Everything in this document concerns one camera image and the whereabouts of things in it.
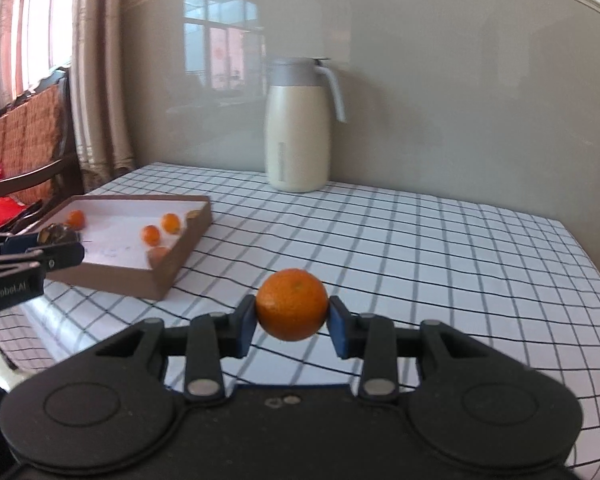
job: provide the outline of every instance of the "gray glossy wall panel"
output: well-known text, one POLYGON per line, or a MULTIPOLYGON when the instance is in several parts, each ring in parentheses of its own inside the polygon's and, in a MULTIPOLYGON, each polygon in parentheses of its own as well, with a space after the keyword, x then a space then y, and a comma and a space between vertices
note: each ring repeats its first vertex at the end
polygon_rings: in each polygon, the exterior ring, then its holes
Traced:
MULTIPOLYGON (((595 10, 575 0, 244 1, 258 7, 268 56, 326 56, 340 70, 350 120, 334 130, 335 180, 557 218, 600 268, 595 10)), ((258 85, 244 75, 226 91, 193 84, 183 13, 183 0, 151 0, 123 17, 140 163, 262 170, 258 85)))

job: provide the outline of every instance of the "checkered tablecloth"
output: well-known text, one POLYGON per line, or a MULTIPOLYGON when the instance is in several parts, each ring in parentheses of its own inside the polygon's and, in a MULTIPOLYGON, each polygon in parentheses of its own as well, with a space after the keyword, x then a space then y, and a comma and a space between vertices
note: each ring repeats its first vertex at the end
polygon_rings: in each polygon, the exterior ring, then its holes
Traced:
MULTIPOLYGON (((46 367, 146 317, 167 326, 229 312, 270 273, 301 267, 354 312, 398 326, 439 319, 567 384, 584 409, 569 464, 600 480, 600 274, 558 221, 402 191, 330 183, 278 192, 261 173, 152 164, 95 194, 206 194, 214 222, 165 300, 153 302, 48 282, 45 295, 0 314, 0 346, 24 368, 46 367)), ((183 359, 167 382, 181 387, 183 359)), ((412 359, 403 388, 418 384, 412 359)), ((297 343, 260 328, 235 383, 349 382, 360 362, 336 357, 325 329, 297 343)))

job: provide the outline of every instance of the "window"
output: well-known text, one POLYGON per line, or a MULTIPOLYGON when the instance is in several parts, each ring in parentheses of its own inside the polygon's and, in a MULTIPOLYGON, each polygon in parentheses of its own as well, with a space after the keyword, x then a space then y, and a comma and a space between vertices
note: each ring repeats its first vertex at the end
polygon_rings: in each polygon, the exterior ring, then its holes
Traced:
POLYGON ((187 74, 230 95, 266 91, 264 35, 258 6, 245 0, 184 0, 187 74))
POLYGON ((14 0, 11 26, 13 97, 32 88, 72 52, 73 0, 14 0))

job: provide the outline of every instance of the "thermos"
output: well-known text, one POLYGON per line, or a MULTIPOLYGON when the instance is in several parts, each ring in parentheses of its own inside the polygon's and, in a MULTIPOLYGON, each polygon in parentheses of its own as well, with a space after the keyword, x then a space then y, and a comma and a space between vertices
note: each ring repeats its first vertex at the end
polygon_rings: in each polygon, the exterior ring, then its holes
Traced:
POLYGON ((320 189, 329 179, 331 108, 320 81, 327 78, 336 118, 345 122, 340 85, 319 59, 293 57, 273 61, 265 118, 269 183, 282 191, 320 189))

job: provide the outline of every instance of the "grid pattern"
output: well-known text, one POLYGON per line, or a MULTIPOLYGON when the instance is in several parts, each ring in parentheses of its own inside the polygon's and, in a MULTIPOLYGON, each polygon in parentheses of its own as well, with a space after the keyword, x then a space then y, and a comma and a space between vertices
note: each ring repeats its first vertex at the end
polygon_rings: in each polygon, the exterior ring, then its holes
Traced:
MULTIPOLYGON (((206 194, 214 222, 163 301, 47 282, 45 295, 24 311, 55 359, 146 317, 181 326, 207 312, 230 312, 272 272, 301 267, 354 312, 405 327, 442 320, 567 384, 585 414, 568 463, 600 480, 600 274, 560 222, 335 182, 307 194, 277 192, 261 173, 167 164, 93 193, 206 194)), ((417 386, 413 360, 398 366, 401 387, 417 386)), ((229 388, 356 388, 361 367, 336 357, 324 328, 289 343, 258 327, 247 358, 226 358, 222 369, 229 388)), ((184 359, 172 358, 166 382, 181 388, 183 372, 184 359)))

